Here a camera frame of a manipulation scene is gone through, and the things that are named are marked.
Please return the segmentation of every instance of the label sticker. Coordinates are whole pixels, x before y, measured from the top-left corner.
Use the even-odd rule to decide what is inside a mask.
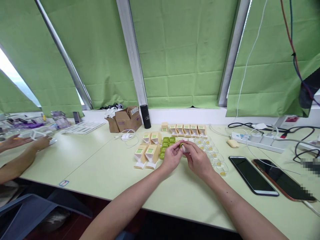
[[[59,186],[60,187],[65,187],[68,183],[69,183],[69,181],[63,180],[61,183],[59,183]]]

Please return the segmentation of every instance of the chair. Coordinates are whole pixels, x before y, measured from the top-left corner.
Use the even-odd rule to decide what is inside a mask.
[[[1,240],[23,240],[55,207],[62,207],[92,218],[92,211],[70,192],[55,189],[45,199],[35,194],[26,194],[0,208],[0,215],[21,205]]]

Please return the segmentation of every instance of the white desk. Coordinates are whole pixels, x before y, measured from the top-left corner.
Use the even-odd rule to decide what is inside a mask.
[[[38,152],[35,161],[21,175],[21,178],[57,185],[61,179],[72,173],[113,138],[108,124],[104,124],[86,135],[57,132],[53,137],[58,141]],[[20,155],[28,145],[1,153],[0,163],[11,161]]]
[[[137,131],[139,142],[142,142],[142,135],[150,131],[160,131],[160,125],[153,125],[151,129],[147,130],[143,126],[140,127]],[[290,201],[280,192],[279,197],[258,196],[248,188],[228,159],[228,156],[245,156],[250,161],[254,159],[244,144],[241,144],[238,149],[233,149],[226,144],[227,137],[217,135],[209,128],[207,132],[227,162],[229,173],[224,179],[234,190],[269,219],[289,239],[319,238],[320,218],[303,203]],[[162,133],[162,137],[164,136],[169,136],[169,134]],[[152,172],[151,169],[134,169],[134,152],[137,146],[130,149],[126,149],[126,147],[119,140],[109,141],[79,168],[65,178],[60,179],[60,181],[70,181],[66,185],[66,189],[108,200],[114,199],[126,188]],[[300,172],[305,171],[299,164],[283,166],[282,163],[277,161],[277,159],[288,154],[287,152],[279,154],[267,150],[261,151],[255,147],[250,149],[261,159],[269,159],[268,155],[272,158],[271,160],[281,167]],[[320,199],[319,188],[313,193],[315,197]],[[320,210],[319,202],[314,203],[313,206]],[[212,191],[189,170],[185,158],[182,158],[179,166],[171,176],[159,185],[143,205],[143,208],[231,231],[235,230],[222,205]]]

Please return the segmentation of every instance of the smartphone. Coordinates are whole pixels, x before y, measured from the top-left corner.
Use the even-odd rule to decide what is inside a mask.
[[[254,194],[279,196],[279,193],[245,157],[230,156],[229,159]]]
[[[261,159],[252,160],[253,164],[259,168],[259,170],[282,192],[287,198],[292,201],[317,201],[311,196],[307,190],[304,190],[299,183],[293,180],[290,176],[284,173],[281,169],[269,160]]]

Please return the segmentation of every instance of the cardboard box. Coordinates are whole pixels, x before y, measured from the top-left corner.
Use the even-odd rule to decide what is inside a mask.
[[[159,155],[161,151],[160,144],[150,144],[146,151],[146,157],[149,162],[146,165],[146,168],[156,169],[157,162],[159,160]]]
[[[146,165],[147,162],[147,157],[145,155],[147,148],[149,146],[149,143],[141,143],[134,153],[134,158],[137,160],[136,165],[134,168],[139,168],[139,169],[144,169],[144,166]]]
[[[185,132],[183,131],[183,124],[177,124],[177,132],[178,132],[178,137],[184,137]]]
[[[161,124],[161,131],[162,132],[167,132],[168,131],[168,123],[167,122],[163,122]]]
[[[183,131],[185,132],[185,137],[192,137],[191,130],[190,130],[190,124],[184,124]]]
[[[191,136],[195,138],[199,138],[198,126],[196,124],[190,125]]]
[[[146,143],[151,143],[151,133],[144,133],[142,140]]]
[[[115,112],[113,118],[106,118],[109,122],[109,130],[112,133],[119,133],[126,129],[135,131],[142,125],[139,107],[129,106],[126,109]]]
[[[162,143],[162,136],[160,132],[153,132],[151,134],[151,141],[154,144],[161,144]]]
[[[175,124],[169,125],[169,130],[171,132],[171,137],[178,137],[177,129]]]
[[[198,125],[198,130],[199,130],[200,135],[201,135],[203,138],[205,138],[205,139],[208,138],[208,137],[207,137],[207,128],[206,128],[206,125]]]

